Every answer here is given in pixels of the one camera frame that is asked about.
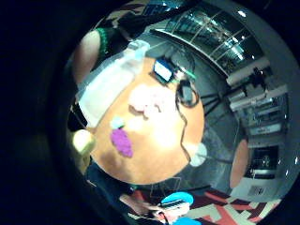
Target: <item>table top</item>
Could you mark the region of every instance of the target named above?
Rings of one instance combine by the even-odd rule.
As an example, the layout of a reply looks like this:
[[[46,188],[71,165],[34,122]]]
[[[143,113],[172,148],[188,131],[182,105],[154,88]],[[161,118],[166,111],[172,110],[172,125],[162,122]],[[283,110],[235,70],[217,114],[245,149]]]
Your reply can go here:
[[[241,182],[242,178],[244,177],[247,171],[248,160],[248,142],[244,139],[238,144],[235,151],[230,181],[231,188],[235,188]]]
[[[161,86],[150,76],[155,59],[145,58],[140,75],[118,96],[105,112],[97,127],[91,130],[97,144],[91,156],[110,176],[136,185],[149,185],[166,180],[184,169],[188,159],[180,146],[184,122],[179,113],[160,113],[160,116],[146,119],[129,105],[131,91],[140,84]],[[203,105],[199,102],[194,108],[180,105],[180,111],[187,119],[183,145],[193,156],[203,136]],[[113,145],[110,136],[111,121],[120,116],[125,121],[123,130],[127,133],[133,150],[133,157],[124,157]]]

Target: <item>floor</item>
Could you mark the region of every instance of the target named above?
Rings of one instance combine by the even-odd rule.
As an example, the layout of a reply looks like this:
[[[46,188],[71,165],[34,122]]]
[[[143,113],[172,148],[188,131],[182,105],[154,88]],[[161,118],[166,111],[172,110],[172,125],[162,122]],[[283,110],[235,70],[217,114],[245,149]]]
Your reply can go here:
[[[271,202],[242,201],[214,189],[207,190],[201,195],[193,192],[190,194],[194,198],[194,203],[185,217],[197,220],[202,225],[254,225],[265,218],[280,203],[280,200]],[[152,198],[148,192],[136,191],[134,196],[142,201],[156,204],[156,202],[151,202]],[[134,212],[130,212],[128,215],[140,222]],[[153,223],[144,222],[146,220],[139,224],[153,225]]]
[[[201,96],[223,93],[227,86],[219,74],[216,73],[200,56],[190,53],[184,46],[179,46],[162,37],[150,33],[143,34],[139,39],[147,41],[151,48],[148,57],[160,57],[172,47],[181,51],[172,55],[172,61],[193,70],[197,76],[196,88]],[[233,116],[227,102],[220,104],[205,118],[205,129],[202,143],[205,144],[208,156],[220,159],[233,160],[236,146],[242,140],[243,132]],[[224,193],[230,193],[231,164],[207,159],[200,167],[189,165],[175,177],[181,177],[180,189],[201,188],[210,185]],[[173,180],[164,185],[171,187]]]

